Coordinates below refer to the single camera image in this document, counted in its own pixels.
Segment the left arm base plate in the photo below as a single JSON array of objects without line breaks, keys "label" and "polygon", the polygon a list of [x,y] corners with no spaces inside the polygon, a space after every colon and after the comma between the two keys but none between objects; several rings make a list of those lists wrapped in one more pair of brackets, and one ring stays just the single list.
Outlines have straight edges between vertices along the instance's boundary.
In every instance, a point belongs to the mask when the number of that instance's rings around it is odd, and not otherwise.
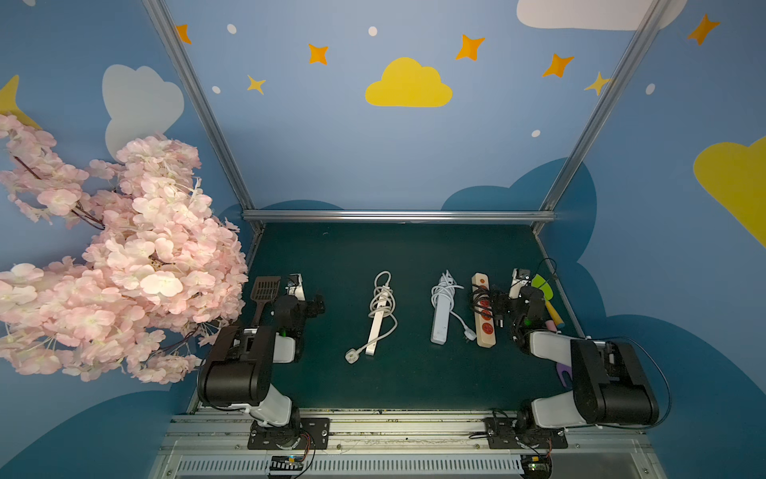
[{"label": "left arm base plate", "polygon": [[327,417],[291,419],[285,426],[263,426],[253,421],[249,450],[325,450],[328,446],[331,420]]}]

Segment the white power strip with cord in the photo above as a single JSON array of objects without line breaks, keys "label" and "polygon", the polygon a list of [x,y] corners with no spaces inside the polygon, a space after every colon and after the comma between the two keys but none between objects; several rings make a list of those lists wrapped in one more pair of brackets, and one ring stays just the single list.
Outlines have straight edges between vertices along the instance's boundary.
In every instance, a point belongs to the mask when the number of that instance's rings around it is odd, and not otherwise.
[{"label": "white power strip with cord", "polygon": [[477,339],[475,331],[468,327],[466,321],[454,311],[456,291],[462,288],[462,285],[458,285],[448,269],[440,275],[439,281],[432,287],[431,305],[434,309],[431,331],[432,343],[444,345],[447,342],[449,321],[452,317],[458,319],[459,323],[461,323],[464,337],[466,337],[467,341],[475,341]]}]

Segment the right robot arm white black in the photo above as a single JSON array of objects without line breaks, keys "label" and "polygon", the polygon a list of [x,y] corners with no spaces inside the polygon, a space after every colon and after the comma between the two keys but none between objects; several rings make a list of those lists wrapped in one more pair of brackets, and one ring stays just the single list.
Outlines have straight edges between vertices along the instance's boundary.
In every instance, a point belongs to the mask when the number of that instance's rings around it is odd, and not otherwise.
[{"label": "right robot arm white black", "polygon": [[655,427],[664,420],[633,343],[577,338],[549,329],[547,321],[552,317],[545,294],[532,285],[521,287],[516,297],[491,291],[489,305],[523,353],[571,371],[569,390],[521,406],[518,431],[592,425],[636,429]]}]

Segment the white power strip usb ports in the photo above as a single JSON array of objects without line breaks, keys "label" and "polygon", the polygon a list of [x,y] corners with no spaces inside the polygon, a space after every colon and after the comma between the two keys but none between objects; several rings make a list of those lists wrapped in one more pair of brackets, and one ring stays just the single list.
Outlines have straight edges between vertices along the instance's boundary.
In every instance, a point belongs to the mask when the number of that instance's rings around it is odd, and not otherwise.
[{"label": "white power strip usb ports", "polygon": [[[398,327],[398,319],[394,315],[396,299],[391,287],[392,275],[390,271],[381,271],[374,279],[373,298],[369,303],[369,319],[372,325],[367,343],[358,348],[347,351],[345,360],[349,364],[355,363],[362,353],[368,356],[375,355],[378,343],[389,337]],[[382,327],[385,319],[393,321],[392,327],[383,333]]]}]

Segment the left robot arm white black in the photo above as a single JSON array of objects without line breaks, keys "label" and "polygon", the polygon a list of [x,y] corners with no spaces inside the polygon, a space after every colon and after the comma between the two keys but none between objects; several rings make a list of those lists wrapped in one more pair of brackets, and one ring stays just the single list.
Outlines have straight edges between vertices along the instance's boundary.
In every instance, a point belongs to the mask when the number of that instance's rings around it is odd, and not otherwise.
[{"label": "left robot arm white black", "polygon": [[243,412],[261,428],[295,430],[297,407],[272,384],[272,370],[301,359],[306,323],[325,313],[324,297],[283,295],[272,312],[271,325],[221,330],[201,366],[197,396],[205,406]]}]

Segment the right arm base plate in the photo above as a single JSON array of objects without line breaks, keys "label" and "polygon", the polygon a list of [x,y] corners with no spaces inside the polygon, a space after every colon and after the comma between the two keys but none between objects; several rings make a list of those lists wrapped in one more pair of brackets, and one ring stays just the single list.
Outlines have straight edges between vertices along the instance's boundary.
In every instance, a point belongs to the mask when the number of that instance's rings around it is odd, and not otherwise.
[{"label": "right arm base plate", "polygon": [[485,417],[485,434],[491,449],[567,449],[568,439],[562,429],[522,429],[516,419],[506,416]]}]

